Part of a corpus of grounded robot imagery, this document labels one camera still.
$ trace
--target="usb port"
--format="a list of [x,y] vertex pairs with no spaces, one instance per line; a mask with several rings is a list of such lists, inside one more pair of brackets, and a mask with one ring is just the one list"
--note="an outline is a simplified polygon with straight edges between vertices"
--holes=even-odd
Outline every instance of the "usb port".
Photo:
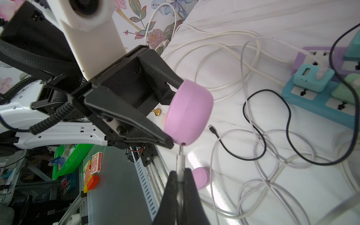
[[306,70],[302,73],[303,76],[306,76],[309,73],[310,69],[306,68]]

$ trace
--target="pink lid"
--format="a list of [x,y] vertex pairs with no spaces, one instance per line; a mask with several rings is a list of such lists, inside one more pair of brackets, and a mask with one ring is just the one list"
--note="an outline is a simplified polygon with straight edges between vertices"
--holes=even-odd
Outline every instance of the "pink lid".
[[210,182],[210,174],[204,167],[199,167],[193,170],[193,177],[196,189],[200,190]]
[[184,80],[171,101],[164,132],[177,144],[192,144],[209,121],[214,99],[204,87]]

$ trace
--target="brass knob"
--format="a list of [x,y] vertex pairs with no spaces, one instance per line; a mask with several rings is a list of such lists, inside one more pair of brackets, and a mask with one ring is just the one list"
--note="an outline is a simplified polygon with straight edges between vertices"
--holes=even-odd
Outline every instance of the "brass knob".
[[152,112],[155,113],[155,116],[159,116],[161,114],[161,109],[153,109]]

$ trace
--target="teal power strip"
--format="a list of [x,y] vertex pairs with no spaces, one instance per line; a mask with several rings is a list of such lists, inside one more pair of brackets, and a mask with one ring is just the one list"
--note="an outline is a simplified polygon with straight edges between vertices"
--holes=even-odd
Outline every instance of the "teal power strip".
[[316,93],[295,86],[292,76],[285,85],[282,96],[288,103],[354,129],[355,106],[331,96],[338,85],[339,83],[330,81],[322,92]]

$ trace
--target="white marble surface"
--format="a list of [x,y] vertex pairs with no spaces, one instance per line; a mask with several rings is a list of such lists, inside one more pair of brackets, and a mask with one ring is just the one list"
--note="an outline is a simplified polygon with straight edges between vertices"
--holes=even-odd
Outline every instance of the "white marble surface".
[[[331,46],[341,34],[359,23],[359,12],[359,0],[202,0],[197,3],[185,23],[211,32],[250,29],[262,36],[277,37],[299,47]],[[345,37],[339,46],[346,46],[353,34]],[[182,27],[163,54],[166,55],[181,44],[204,36]],[[173,67],[185,52],[204,42],[229,45],[243,44],[246,40],[248,40],[247,37],[231,36],[201,41],[176,51],[166,59],[166,62]],[[207,46],[189,54],[180,63],[176,71],[177,74],[180,77],[194,80],[195,71],[200,61],[214,49],[213,46]],[[263,42],[262,49],[288,60],[295,59],[297,55],[293,49],[268,41]],[[264,57],[260,57],[256,68],[284,82],[290,78],[290,67]],[[197,81],[204,86],[218,86],[238,76],[240,76],[238,61],[230,54],[221,51],[206,61],[199,72]],[[258,75],[253,75],[249,79],[247,88],[248,94],[261,89],[281,92],[281,88],[277,87],[276,84]],[[224,91],[212,92],[212,94],[217,98],[231,90],[229,88]],[[214,125],[220,134],[230,129],[249,130],[250,126],[242,115],[243,103],[242,91],[228,100],[216,103],[209,124]],[[288,112],[285,105],[276,96],[270,93],[259,94],[250,101],[250,105],[255,122],[263,130],[285,129]],[[168,106],[159,105],[159,108],[165,113]],[[333,137],[339,132],[349,129],[293,105],[291,105],[291,110],[293,116],[290,130],[304,136],[313,144],[318,155],[333,159],[334,151],[331,146]],[[162,115],[155,117],[151,113],[148,118],[162,127]],[[285,134],[272,134],[270,137],[283,156],[288,157],[295,154],[287,143]],[[297,138],[293,139],[294,145],[301,149],[301,152],[308,151],[304,143]],[[215,140],[215,135],[205,129],[194,144],[184,148],[187,155],[186,166],[189,168],[209,166]],[[234,133],[224,138],[224,142],[230,150],[244,157],[252,155],[254,140],[252,135],[244,133]],[[176,145],[172,150],[162,147],[159,149],[168,168],[174,170],[178,146]],[[226,153],[222,147],[217,147],[214,157],[213,168],[216,171],[214,196],[216,203],[224,210],[233,211],[242,184],[252,179],[258,179],[259,176],[253,162],[236,159]],[[269,173],[275,161],[267,153],[260,159],[260,164]],[[355,165],[354,169],[359,174],[359,167],[357,166],[359,164],[353,163],[352,165]],[[336,166],[312,166],[305,170],[286,168],[276,183],[298,199],[307,212],[311,224],[315,224],[332,208],[353,194]],[[201,196],[210,196],[209,190],[209,187],[201,190]],[[253,202],[254,198],[245,201],[244,210],[246,211]],[[210,222],[216,224],[214,212],[206,207],[205,211]],[[360,210],[349,211],[332,224],[359,224],[359,212]],[[220,217],[220,222],[221,224],[239,224],[239,221],[222,217]],[[248,217],[248,222],[250,224],[292,224],[289,215],[271,193],[267,194],[259,208]]]

